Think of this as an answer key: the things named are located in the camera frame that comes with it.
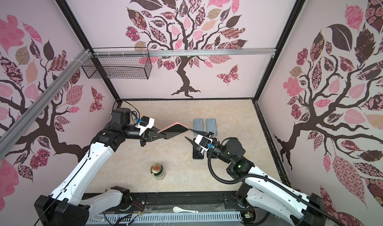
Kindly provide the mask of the pink phone case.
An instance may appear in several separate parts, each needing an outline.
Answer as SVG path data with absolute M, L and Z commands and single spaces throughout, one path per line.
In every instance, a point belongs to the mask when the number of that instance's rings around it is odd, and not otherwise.
M 184 133 L 189 130 L 189 126 L 182 124 L 180 122 L 175 122 L 172 125 L 165 127 L 164 129 L 160 130 L 159 133 Z

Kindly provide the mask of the light blue phone case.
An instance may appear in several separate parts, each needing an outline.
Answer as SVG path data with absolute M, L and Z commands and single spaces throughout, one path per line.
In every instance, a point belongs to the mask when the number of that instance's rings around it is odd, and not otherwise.
M 202 118 L 195 118 L 193 120 L 193 130 L 195 131 L 204 131 L 204 123 Z
M 213 133 L 214 136 L 217 136 L 217 123 L 215 118 L 208 118 L 205 121 L 206 131 L 208 133 Z

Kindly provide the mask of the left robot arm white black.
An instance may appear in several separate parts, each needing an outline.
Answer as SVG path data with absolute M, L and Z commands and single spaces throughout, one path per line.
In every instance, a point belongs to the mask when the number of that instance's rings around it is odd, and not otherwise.
M 84 226 L 88 220 L 110 208 L 128 209 L 132 205 L 130 191 L 113 187 L 96 197 L 83 200 L 89 184 L 103 164 L 127 139 L 139 140 L 141 146 L 169 133 L 154 127 L 154 119 L 142 117 L 131 123 L 133 111 L 116 108 L 111 121 L 91 141 L 89 150 L 69 176 L 49 196 L 41 195 L 35 202 L 38 222 L 44 226 Z

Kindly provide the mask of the black smartphone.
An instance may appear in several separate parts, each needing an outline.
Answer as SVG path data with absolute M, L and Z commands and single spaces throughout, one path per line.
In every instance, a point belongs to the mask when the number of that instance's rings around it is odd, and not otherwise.
M 164 130 L 160 131 L 160 134 L 165 135 L 165 139 L 171 139 L 175 136 L 183 134 L 189 130 L 188 126 L 184 126 L 182 124 L 174 124 Z
M 202 159 L 204 159 L 203 149 L 201 147 L 193 146 L 192 158 L 194 160 L 202 160 Z

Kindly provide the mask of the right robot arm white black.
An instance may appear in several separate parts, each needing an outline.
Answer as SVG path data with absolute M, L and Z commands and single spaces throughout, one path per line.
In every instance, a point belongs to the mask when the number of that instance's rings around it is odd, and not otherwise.
M 324 226 L 326 212 L 323 201 L 316 194 L 306 195 L 276 181 L 245 158 L 245 149 L 235 137 L 219 142 L 212 133 L 195 131 L 195 139 L 188 139 L 198 154 L 207 156 L 207 166 L 215 180 L 226 185 L 241 186 L 236 200 L 243 208 L 260 208 L 292 226 Z M 226 172 L 231 180 L 219 177 L 213 170 L 215 157 L 228 164 Z

